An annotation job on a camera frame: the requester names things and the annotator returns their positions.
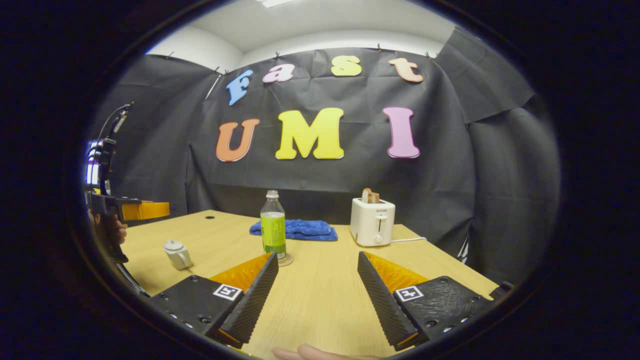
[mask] blue letter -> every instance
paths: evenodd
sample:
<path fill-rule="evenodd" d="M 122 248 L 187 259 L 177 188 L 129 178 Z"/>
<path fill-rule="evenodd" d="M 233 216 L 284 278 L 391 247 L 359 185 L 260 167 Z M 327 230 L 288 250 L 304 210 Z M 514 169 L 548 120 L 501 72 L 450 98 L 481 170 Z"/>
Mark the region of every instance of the blue letter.
<path fill-rule="evenodd" d="M 245 94 L 247 86 L 249 86 L 249 78 L 248 76 L 253 74 L 253 70 L 249 69 L 242 73 L 242 75 L 235 78 L 231 81 L 227 88 L 229 89 L 229 94 L 231 95 L 231 100 L 229 100 L 229 106 L 233 105 L 236 101 L 240 100 Z"/>

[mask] wooden table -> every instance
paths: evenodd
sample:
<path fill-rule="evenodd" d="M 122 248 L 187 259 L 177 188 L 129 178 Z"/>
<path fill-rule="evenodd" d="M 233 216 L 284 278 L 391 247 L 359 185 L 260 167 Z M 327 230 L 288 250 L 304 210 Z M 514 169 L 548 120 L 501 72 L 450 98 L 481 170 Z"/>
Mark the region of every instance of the wooden table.
<path fill-rule="evenodd" d="M 211 277 L 263 254 L 262 238 L 249 234 L 258 218 L 207 210 L 127 230 L 122 249 L 127 269 L 156 295 L 191 274 Z M 242 350 L 262 359 L 275 359 L 273 347 L 296 350 L 309 343 L 344 355 L 390 356 L 378 317 L 357 272 L 358 252 L 366 250 L 428 279 L 447 275 L 476 293 L 488 294 L 497 284 L 483 277 L 428 241 L 396 242 L 384 247 L 356 244 L 348 225 L 335 225 L 337 241 L 287 240 L 294 261 L 280 268 L 271 293 Z M 395 225 L 393 239 L 415 238 Z M 194 265 L 176 270 L 163 244 L 179 240 L 189 249 Z"/>

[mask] white toaster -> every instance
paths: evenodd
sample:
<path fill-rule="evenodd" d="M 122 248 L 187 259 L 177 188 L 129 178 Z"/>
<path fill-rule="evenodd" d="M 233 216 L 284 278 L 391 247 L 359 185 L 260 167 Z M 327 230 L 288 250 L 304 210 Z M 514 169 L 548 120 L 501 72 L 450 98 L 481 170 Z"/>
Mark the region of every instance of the white toaster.
<path fill-rule="evenodd" d="M 351 235 L 361 246 L 382 246 L 391 242 L 396 206 L 380 200 L 369 204 L 362 198 L 351 203 Z"/>

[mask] ceiling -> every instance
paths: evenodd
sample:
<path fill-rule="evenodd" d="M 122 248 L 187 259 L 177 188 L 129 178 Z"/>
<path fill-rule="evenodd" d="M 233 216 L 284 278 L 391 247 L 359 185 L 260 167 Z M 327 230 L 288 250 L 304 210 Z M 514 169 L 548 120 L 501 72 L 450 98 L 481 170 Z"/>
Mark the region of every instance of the ceiling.
<path fill-rule="evenodd" d="M 335 30 L 378 30 L 446 42 L 454 24 L 405 0 L 293 0 L 267 8 L 236 0 L 191 24 L 246 53 L 272 42 Z"/>

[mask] blue towel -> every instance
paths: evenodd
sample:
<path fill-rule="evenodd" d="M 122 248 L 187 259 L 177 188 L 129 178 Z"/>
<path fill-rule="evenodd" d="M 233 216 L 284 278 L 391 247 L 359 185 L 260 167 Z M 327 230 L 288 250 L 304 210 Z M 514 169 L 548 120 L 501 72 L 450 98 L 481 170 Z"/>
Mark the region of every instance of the blue towel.
<path fill-rule="evenodd" d="M 336 241 L 335 229 L 321 220 L 284 220 L 285 237 L 295 240 Z M 249 228 L 251 235 L 260 235 L 260 222 Z"/>

